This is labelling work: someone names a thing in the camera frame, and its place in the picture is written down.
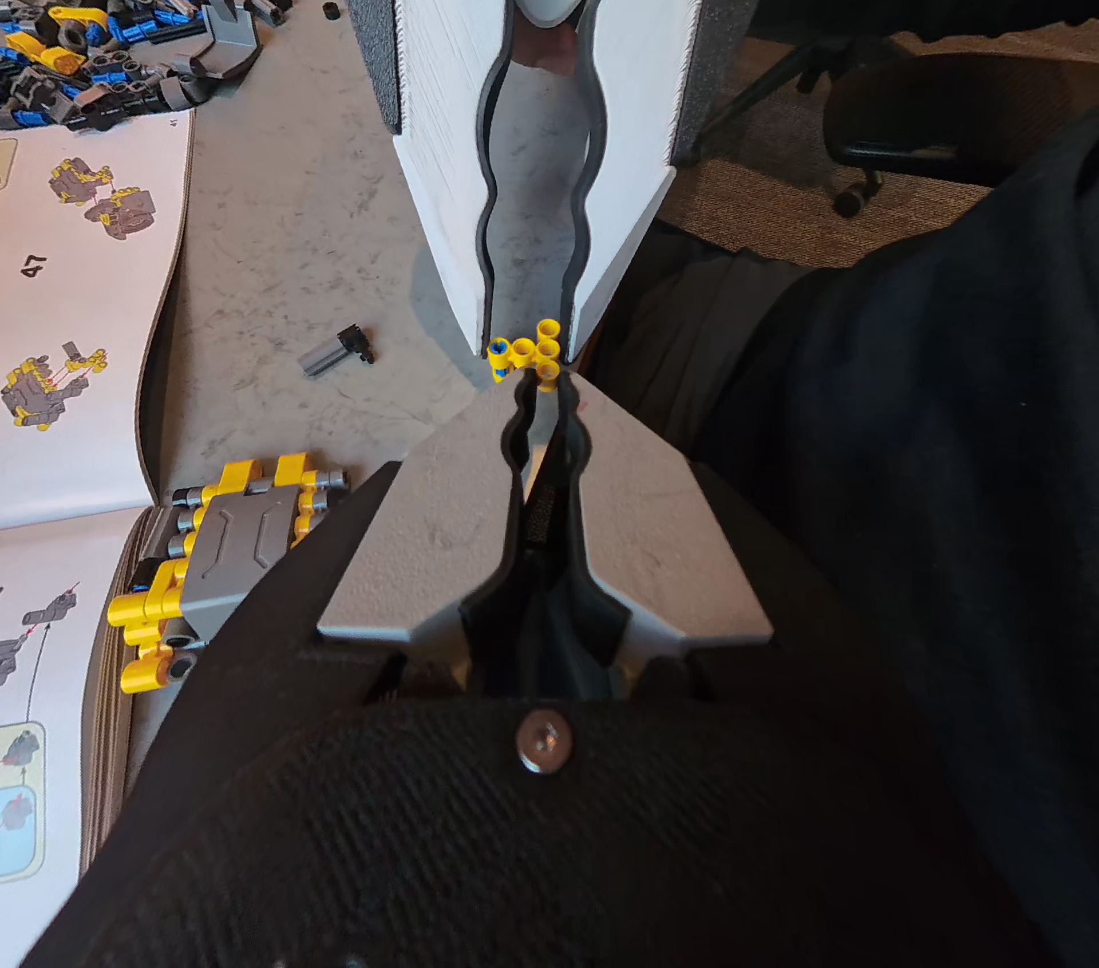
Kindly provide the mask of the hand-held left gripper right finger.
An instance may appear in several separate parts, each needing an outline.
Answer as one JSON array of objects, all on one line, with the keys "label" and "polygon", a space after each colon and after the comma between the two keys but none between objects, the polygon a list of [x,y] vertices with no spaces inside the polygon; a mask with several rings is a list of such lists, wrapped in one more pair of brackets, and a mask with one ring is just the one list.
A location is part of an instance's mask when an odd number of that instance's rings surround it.
[{"label": "hand-held left gripper right finger", "polygon": [[622,685],[774,627],[686,457],[577,372],[559,381],[571,626]]}]

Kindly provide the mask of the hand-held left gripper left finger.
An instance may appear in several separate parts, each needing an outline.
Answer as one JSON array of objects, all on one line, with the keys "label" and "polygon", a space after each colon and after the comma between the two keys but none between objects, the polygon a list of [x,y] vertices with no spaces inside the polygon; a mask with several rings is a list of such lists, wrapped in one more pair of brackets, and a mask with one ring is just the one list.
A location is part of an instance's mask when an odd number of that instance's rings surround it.
[{"label": "hand-held left gripper left finger", "polygon": [[412,448],[318,622],[333,642],[401,650],[465,686],[473,607],[515,561],[529,377],[501,383]]}]

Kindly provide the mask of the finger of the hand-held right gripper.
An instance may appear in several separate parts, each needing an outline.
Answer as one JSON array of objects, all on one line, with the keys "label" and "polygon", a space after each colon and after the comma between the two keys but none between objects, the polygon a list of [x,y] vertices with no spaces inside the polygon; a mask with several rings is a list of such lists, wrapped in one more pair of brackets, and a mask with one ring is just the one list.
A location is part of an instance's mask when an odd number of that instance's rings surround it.
[{"label": "finger of the hand-held right gripper", "polygon": [[584,8],[576,78],[588,145],[571,189],[565,360],[576,360],[593,333],[675,178],[671,154],[702,2],[589,0]]},{"label": "finger of the hand-held right gripper", "polygon": [[510,58],[512,0],[393,0],[395,151],[469,349],[488,343],[497,200],[488,134]]}]

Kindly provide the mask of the yellow three-hole connector brick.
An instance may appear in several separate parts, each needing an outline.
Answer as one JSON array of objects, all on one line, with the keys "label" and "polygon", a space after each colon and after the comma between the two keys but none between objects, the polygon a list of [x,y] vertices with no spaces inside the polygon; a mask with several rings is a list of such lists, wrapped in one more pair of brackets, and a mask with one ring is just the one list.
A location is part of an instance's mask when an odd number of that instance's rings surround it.
[{"label": "yellow three-hole connector brick", "polygon": [[560,372],[560,324],[556,319],[544,318],[535,326],[534,336],[518,337],[511,342],[513,369],[533,370],[539,391],[550,394],[557,388]]}]

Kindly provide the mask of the grey desk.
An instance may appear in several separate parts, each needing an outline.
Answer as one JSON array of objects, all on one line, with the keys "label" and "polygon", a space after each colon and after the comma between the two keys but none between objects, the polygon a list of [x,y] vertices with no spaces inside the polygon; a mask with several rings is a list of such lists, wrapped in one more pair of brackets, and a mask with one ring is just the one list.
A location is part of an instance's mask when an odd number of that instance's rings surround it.
[{"label": "grey desk", "polygon": [[[184,246],[147,361],[160,502],[230,461],[308,450],[360,485],[491,386],[460,337],[349,27],[295,0],[195,114]],[[317,379],[298,358],[357,324]]]}]

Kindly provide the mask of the person's right hand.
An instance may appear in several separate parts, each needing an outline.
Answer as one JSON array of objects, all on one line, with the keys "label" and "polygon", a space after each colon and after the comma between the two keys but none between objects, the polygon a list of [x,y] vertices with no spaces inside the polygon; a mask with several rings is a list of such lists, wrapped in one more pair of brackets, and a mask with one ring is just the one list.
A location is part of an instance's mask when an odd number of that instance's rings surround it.
[{"label": "person's right hand", "polygon": [[518,65],[570,78],[575,74],[578,38],[567,24],[557,27],[517,27],[511,59]]}]

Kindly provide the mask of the yellow grey brick assembly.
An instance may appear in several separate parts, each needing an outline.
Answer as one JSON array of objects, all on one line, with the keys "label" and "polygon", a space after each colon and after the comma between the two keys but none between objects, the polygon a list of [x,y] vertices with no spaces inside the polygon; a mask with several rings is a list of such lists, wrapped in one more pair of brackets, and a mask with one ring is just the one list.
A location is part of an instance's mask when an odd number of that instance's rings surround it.
[{"label": "yellow grey brick assembly", "polygon": [[251,590],[349,494],[349,474],[309,453],[229,463],[220,478],[173,492],[126,588],[106,608],[133,657],[124,696],[182,683]]}]

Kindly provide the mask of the black grey pin connector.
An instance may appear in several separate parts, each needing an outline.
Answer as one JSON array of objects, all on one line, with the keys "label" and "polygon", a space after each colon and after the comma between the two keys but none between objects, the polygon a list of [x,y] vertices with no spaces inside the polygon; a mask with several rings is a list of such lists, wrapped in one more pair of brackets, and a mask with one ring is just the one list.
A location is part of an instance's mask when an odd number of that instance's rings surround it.
[{"label": "black grey pin connector", "polygon": [[317,379],[351,357],[368,366],[376,360],[371,341],[357,324],[349,324],[340,330],[334,338],[308,351],[298,358],[298,365],[307,378]]}]

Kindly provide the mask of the person's body in black clothing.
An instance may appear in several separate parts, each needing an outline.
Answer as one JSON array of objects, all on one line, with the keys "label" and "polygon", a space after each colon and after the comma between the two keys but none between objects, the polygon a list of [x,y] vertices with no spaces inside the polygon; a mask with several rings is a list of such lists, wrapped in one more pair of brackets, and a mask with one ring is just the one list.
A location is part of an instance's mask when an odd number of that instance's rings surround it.
[{"label": "person's body in black clothing", "polygon": [[653,222],[590,367],[859,615],[1062,966],[1097,966],[1097,140],[846,269]]}]

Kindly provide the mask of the black office chair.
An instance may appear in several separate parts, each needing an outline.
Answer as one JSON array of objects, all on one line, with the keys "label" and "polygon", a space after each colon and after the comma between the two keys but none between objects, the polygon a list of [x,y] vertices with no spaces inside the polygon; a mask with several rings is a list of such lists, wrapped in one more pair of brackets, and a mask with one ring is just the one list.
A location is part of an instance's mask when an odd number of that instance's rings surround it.
[{"label": "black office chair", "polygon": [[824,151],[841,167],[861,171],[861,180],[833,200],[845,219],[859,215],[884,175],[995,188],[1098,104],[1096,60],[911,52],[896,38],[815,37],[718,101],[689,162],[731,156],[732,125],[751,109],[790,82],[812,96],[824,79]]}]

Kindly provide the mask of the open instruction booklet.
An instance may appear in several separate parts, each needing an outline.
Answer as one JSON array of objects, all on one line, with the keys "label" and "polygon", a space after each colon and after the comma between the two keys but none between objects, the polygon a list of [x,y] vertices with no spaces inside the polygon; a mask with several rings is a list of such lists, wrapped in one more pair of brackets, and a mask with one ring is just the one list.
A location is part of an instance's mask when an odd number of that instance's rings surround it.
[{"label": "open instruction booklet", "polygon": [[2,136],[2,920],[54,912],[84,841],[106,593],[153,503],[142,382],[187,213],[192,113]]}]

